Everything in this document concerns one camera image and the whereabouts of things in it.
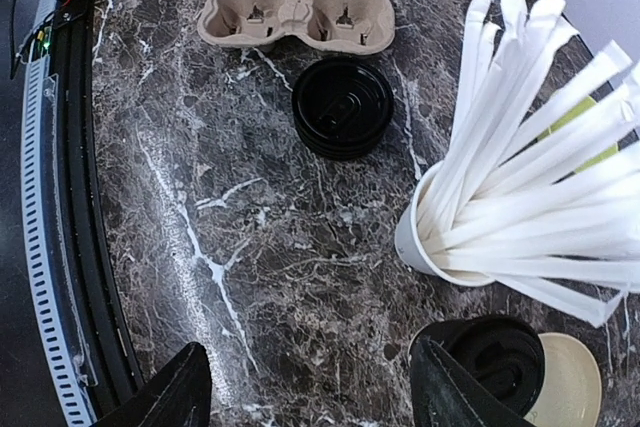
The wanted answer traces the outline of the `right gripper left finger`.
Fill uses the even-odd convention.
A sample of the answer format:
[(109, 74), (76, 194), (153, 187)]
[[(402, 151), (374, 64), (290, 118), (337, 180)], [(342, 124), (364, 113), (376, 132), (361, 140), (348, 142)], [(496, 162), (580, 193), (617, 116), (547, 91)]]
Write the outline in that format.
[(211, 392), (206, 349), (198, 342), (190, 342), (129, 401), (95, 426), (207, 427)]

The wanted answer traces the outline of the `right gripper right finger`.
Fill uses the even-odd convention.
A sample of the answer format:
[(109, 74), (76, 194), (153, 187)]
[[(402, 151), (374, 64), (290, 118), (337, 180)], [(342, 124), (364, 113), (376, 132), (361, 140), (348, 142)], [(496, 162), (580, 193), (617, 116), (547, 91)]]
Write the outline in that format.
[(530, 423), (483, 388), (441, 345), (425, 337), (409, 351), (416, 426), (517, 427)]

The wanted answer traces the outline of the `stack of black lids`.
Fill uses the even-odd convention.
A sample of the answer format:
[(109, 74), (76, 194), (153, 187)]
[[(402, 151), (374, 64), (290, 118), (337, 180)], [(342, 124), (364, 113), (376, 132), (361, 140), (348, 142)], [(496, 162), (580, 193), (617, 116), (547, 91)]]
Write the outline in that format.
[(368, 155), (381, 141), (394, 113), (386, 77), (347, 56), (317, 61), (294, 84), (294, 126), (314, 154), (334, 161)]

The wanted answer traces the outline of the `brown pulp cup carrier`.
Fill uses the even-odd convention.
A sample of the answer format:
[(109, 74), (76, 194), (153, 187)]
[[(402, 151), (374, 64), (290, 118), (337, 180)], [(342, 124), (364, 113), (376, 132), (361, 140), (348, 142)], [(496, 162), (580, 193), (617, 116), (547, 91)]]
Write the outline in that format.
[(395, 37), (390, 0), (207, 0), (196, 22), (203, 41), (258, 48), (295, 37), (330, 52), (372, 55)]

